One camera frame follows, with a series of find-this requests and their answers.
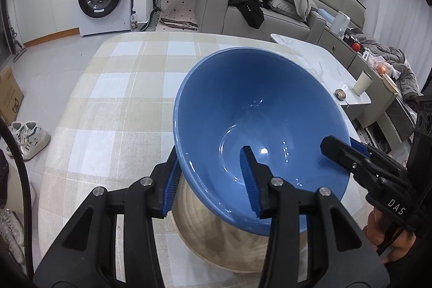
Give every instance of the curtain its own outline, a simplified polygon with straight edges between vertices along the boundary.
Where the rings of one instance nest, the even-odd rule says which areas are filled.
[[[364,32],[400,48],[420,88],[432,67],[432,8],[425,0],[367,0]]]

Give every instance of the electrical cable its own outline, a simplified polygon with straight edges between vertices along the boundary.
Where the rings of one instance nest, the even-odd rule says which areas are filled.
[[[153,10],[152,10],[152,12],[150,13],[150,16],[149,16],[149,18],[148,18],[148,19],[149,19],[148,22],[145,23],[145,24],[143,25],[143,27],[141,27],[140,32],[144,32],[145,30],[147,30],[147,28],[150,26],[150,23],[152,22],[153,15],[154,15],[154,13],[155,13],[157,10],[158,10],[157,8],[153,8]]]
[[[18,144],[15,142],[12,133],[2,118],[0,118],[0,136],[3,137],[6,145],[15,160],[18,170],[19,180],[21,182],[22,203],[24,208],[24,257],[25,269],[27,276],[33,279],[33,253],[32,253],[32,195],[30,193],[29,176],[25,168],[24,160],[22,159],[21,151]]]

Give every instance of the human hand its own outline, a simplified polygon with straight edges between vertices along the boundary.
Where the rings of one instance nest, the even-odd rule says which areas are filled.
[[[368,224],[363,229],[364,234],[371,241],[374,250],[377,250],[377,246],[384,242],[385,234],[379,227],[382,218],[383,213],[374,208],[368,216]],[[404,257],[415,241],[416,236],[414,233],[403,230],[400,236],[393,242],[393,250],[383,258],[382,262],[386,264]]]

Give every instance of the bowl rim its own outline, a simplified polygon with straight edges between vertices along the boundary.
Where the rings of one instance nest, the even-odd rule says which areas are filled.
[[[279,54],[277,52],[273,52],[271,50],[268,49],[264,49],[264,48],[257,48],[257,47],[246,47],[246,46],[234,46],[234,47],[230,47],[230,48],[224,48],[221,50],[218,50],[217,52],[211,53],[208,56],[205,56],[203,58],[201,58],[193,67],[192,69],[187,73],[187,75],[185,76],[185,78],[183,79],[180,88],[178,89],[175,101],[174,101],[174,109],[173,109],[173,119],[172,119],[172,130],[173,130],[173,134],[174,134],[174,147],[176,148],[176,153],[177,153],[177,160],[180,163],[180,167],[181,170],[183,172],[183,175],[187,181],[187,183],[189,184],[189,186],[191,187],[192,191],[195,193],[195,195],[198,197],[198,199],[204,204],[204,206],[206,206],[209,210],[211,210],[211,212],[213,214],[215,214],[217,217],[223,219],[223,221],[229,223],[230,225],[240,228],[244,231],[247,231],[249,233],[254,233],[254,234],[258,234],[261,236],[269,236],[269,231],[270,231],[270,221],[268,223],[262,223],[261,226],[254,226],[254,227],[246,227],[243,223],[237,223],[234,221],[234,219],[232,219],[230,216],[227,215],[226,212],[222,211],[221,209],[219,209],[215,204],[213,204],[213,202],[211,201],[211,199],[207,196],[206,192],[203,191],[202,189],[202,183],[199,181],[198,179],[195,179],[194,177],[192,177],[192,173],[195,173],[195,169],[193,167],[193,165],[189,165],[187,163],[185,163],[185,157],[184,157],[184,153],[183,150],[181,148],[181,144],[180,141],[178,140],[178,122],[177,122],[177,117],[178,117],[178,105],[179,105],[179,101],[180,101],[180,97],[181,97],[181,93],[183,92],[184,86],[187,82],[187,80],[189,79],[189,77],[195,72],[195,70],[202,65],[206,60],[212,58],[213,56],[220,54],[222,52],[227,52],[227,51],[232,51],[233,49],[235,50],[239,50],[239,49],[252,49],[252,50],[258,50],[260,52],[265,52],[269,55],[273,55],[273,56],[279,56],[281,58],[284,58],[286,60],[289,60],[291,63],[297,65],[301,70],[303,70],[306,74],[310,75],[315,81],[317,81],[321,86],[322,83],[316,79],[316,77],[314,77],[314,75],[312,75],[310,72],[308,72],[304,67],[301,67],[299,64],[297,64],[296,62],[290,60],[289,58],[287,58],[286,56],[283,56],[282,54]],[[337,103],[334,101],[334,99],[332,98],[331,94],[325,89],[326,93],[329,95],[329,98],[333,101],[333,103],[335,105],[337,105]],[[345,121],[343,119],[343,116],[341,116],[341,114],[339,114],[339,117],[343,123],[343,127],[344,127],[344,131],[345,131],[345,137],[346,140],[343,140],[346,143],[350,143],[350,138],[349,138],[349,132],[348,129],[346,127]],[[345,190],[343,191],[342,196],[345,194],[346,189],[348,187],[348,181],[349,178],[347,180],[346,186],[345,186]],[[266,227],[268,228],[268,231],[266,231],[265,233],[263,231],[260,231],[259,228],[260,227]]]

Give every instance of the plastic bag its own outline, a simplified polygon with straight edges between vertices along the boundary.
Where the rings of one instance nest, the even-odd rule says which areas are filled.
[[[400,77],[400,72],[396,70],[391,64],[385,61],[382,56],[369,55],[368,67],[377,71],[379,74],[387,74],[397,80]]]

